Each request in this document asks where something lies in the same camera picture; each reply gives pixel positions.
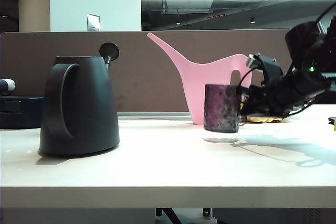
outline dark purple mug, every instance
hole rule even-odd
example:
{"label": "dark purple mug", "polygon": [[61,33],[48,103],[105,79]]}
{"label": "dark purple mug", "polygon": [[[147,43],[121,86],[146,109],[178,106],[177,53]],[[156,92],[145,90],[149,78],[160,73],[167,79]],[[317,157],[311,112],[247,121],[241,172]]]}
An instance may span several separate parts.
{"label": "dark purple mug", "polygon": [[238,132],[240,123],[240,95],[236,86],[205,85],[204,129],[208,131]]}

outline gray desk divider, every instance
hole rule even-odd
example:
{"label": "gray desk divider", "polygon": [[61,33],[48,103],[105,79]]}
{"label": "gray desk divider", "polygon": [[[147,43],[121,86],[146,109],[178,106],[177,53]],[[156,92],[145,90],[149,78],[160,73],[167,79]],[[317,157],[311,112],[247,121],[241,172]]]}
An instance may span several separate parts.
{"label": "gray desk divider", "polygon": [[[261,52],[277,58],[286,72],[291,59],[288,30],[155,31],[191,61],[207,63],[233,54]],[[187,111],[180,75],[173,62],[146,31],[4,33],[0,37],[0,77],[16,82],[14,95],[43,95],[54,58],[98,56],[103,42],[118,45],[110,78],[118,112]],[[253,73],[253,84],[262,75]],[[239,75],[233,73],[232,83]]]}

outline white table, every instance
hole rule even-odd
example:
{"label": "white table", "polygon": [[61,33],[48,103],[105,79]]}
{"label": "white table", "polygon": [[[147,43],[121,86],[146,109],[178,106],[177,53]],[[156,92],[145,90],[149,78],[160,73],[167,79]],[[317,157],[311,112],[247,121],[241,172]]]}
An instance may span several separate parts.
{"label": "white table", "polygon": [[2,130],[2,206],[336,207],[330,116],[335,105],[313,105],[238,133],[206,131],[190,120],[121,119],[117,149],[76,159],[39,156],[39,129]]}

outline watering can handle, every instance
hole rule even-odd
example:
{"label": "watering can handle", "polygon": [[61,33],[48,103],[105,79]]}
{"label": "watering can handle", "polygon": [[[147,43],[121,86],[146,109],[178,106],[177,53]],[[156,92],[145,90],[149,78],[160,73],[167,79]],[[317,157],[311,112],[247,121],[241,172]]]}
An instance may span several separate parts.
{"label": "watering can handle", "polygon": [[78,68],[79,64],[55,64],[49,74],[45,92],[45,120],[51,134],[60,139],[72,139],[65,124],[62,110],[63,87],[67,74],[72,68]]}

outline ceiling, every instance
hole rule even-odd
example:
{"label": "ceiling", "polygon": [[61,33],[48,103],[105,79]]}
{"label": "ceiling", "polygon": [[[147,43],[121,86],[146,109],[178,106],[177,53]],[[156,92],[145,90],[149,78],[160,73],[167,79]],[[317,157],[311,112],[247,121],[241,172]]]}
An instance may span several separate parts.
{"label": "ceiling", "polygon": [[142,29],[242,29],[249,26],[252,16],[256,16],[256,25],[260,26],[262,23],[266,24],[266,20],[274,23],[276,20],[318,15],[329,3],[331,1],[142,0]]}

